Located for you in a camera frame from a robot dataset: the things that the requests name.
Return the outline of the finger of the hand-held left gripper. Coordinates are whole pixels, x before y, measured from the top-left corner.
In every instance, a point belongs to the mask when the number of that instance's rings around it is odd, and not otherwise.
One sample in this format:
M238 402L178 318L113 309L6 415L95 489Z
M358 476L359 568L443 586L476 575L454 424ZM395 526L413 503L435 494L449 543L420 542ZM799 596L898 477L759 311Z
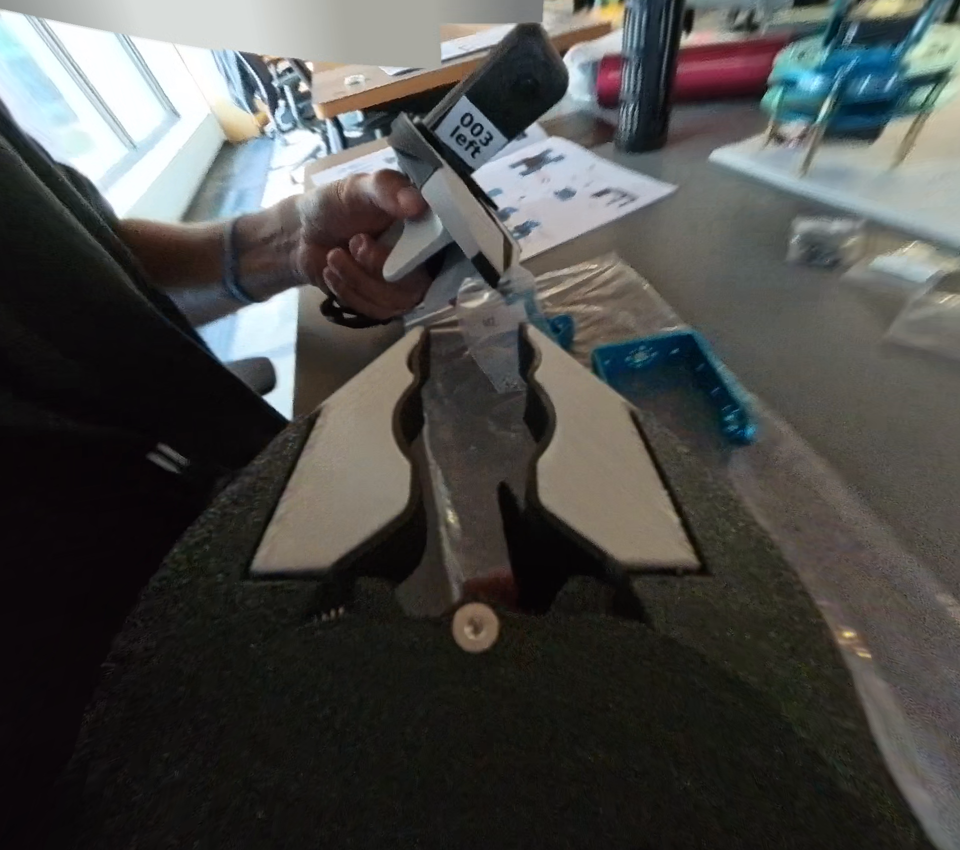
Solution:
M498 209L448 164L441 164L422 190L452 243L490 288L499 288L519 262L521 250L499 220Z

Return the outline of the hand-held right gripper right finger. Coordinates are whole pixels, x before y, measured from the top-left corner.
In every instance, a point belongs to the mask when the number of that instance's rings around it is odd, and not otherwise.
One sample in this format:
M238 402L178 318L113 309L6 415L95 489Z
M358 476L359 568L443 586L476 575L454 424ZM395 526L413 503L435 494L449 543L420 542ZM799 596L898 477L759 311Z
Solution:
M519 329L517 349L533 440L528 505L605 569L701 573L633 406L540 329Z

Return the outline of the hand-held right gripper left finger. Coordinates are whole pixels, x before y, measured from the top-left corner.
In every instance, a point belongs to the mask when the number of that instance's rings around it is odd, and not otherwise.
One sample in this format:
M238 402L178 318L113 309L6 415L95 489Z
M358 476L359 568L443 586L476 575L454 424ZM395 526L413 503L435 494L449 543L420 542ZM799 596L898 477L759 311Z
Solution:
M430 344L407 332L318 408L252 578L408 578L427 540L414 444Z

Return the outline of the small clear screw bag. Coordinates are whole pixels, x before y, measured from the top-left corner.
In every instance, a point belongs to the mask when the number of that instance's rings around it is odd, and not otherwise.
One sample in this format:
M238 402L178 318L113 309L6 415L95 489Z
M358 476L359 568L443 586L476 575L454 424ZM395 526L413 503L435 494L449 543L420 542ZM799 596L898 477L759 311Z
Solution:
M511 267L493 289L465 259L443 264L424 300L403 317L406 330L451 325L474 363L498 393L525 387L521 372L520 329L543 316L533 273Z

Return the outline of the blue U-shaped metal bracket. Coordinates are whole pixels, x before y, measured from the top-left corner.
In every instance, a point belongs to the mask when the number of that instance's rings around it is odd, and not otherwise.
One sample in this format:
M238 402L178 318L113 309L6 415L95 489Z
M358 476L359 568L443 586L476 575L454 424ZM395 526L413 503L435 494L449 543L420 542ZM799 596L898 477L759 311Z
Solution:
M749 446L758 439L752 400L693 329L603 343L591 351L590 366L602 382L639 408L672 396L699 409L727 444Z

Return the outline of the person's left forearm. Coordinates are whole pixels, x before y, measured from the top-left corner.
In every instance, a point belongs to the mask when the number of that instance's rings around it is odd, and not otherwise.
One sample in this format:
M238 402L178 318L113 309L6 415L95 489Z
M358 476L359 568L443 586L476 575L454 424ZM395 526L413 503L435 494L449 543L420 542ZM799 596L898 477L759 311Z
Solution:
M238 243L245 289L261 303L303 286L292 262L301 223L294 196L241 216ZM200 327L247 307L228 298L221 283L223 230L231 219L202 223L126 219L119 222L118 233L150 281Z

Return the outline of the grey desk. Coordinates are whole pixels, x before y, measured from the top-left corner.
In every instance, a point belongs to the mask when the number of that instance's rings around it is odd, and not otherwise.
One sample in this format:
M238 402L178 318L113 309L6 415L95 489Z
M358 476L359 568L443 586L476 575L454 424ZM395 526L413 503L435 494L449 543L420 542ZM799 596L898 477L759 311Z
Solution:
M666 148L640 156L615 154L612 130L591 117L545 126L678 190L530 267L617 252L958 601L958 369L882 342L886 300L786 263L789 224L814 207L709 161L759 118L682 109Z

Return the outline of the person's left hand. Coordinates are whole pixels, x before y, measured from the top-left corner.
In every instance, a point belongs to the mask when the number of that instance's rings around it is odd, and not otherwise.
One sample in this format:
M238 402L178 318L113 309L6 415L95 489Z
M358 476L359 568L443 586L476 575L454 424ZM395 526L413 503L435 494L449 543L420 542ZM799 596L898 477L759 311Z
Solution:
M354 174L303 195L296 201L294 273L358 316L401 317L424 300L431 277L417 268L388 281L383 268L390 250L379 239L427 209L416 187L395 171Z

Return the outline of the open instruction manual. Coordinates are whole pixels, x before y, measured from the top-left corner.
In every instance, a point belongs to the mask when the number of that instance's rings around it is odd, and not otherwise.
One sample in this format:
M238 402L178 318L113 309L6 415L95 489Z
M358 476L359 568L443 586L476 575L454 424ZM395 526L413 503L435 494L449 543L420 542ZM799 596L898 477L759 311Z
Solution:
M522 261L672 195L677 187L628 170L535 124L474 173L518 241Z

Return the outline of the wooden work table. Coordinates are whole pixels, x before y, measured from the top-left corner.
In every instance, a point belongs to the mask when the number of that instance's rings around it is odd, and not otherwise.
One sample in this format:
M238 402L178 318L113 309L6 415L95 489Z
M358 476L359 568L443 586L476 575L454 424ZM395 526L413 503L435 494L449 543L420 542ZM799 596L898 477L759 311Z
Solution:
M612 21L593 11L547 16L543 25L558 52L599 38L613 28ZM490 52L483 49L443 61L436 67L393 76L367 64L341 65L315 72L312 92L316 114L322 120L331 120L344 113L372 110L416 94L450 87L480 66Z

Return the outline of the blue wristband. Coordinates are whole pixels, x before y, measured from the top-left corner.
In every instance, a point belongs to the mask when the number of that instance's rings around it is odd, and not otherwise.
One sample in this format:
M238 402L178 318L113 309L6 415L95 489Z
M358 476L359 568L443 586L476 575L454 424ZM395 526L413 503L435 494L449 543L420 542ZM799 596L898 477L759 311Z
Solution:
M222 233L222 289L232 301L249 306L259 303L259 299L251 295L243 286L241 280L241 249L238 243L238 225L243 216L233 217L224 226Z

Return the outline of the white base board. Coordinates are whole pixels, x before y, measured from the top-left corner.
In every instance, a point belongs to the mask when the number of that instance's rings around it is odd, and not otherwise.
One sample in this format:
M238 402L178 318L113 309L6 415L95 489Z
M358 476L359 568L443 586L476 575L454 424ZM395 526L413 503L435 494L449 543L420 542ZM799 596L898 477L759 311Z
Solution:
M936 110L904 161L893 166L906 125L868 147L828 144L799 173L798 148L762 147L760 135L714 149L709 160L782 191L959 247L959 104Z

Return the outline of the person's dark clothing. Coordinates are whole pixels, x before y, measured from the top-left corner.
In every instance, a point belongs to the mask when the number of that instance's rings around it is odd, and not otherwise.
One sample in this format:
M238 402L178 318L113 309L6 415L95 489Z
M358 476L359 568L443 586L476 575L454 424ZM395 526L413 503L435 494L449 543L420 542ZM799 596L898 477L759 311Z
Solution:
M286 422L6 107L1 251L2 848L42 848L116 633Z

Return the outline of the pile of clear parts bags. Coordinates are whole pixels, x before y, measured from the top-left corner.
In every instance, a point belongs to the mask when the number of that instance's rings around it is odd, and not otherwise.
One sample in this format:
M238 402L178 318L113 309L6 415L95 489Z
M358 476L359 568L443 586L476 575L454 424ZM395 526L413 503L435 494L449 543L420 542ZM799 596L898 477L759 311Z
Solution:
M958 251L930 242L896 242L871 233L864 220L798 216L790 226L786 261L835 270L854 288L894 308L882 340L959 361Z

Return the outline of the bright window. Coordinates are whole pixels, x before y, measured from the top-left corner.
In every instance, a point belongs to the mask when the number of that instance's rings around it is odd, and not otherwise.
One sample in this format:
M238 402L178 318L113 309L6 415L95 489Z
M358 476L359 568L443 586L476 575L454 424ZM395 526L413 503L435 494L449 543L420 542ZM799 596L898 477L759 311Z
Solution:
M114 185L181 119L129 36L1 11L2 97L57 161Z

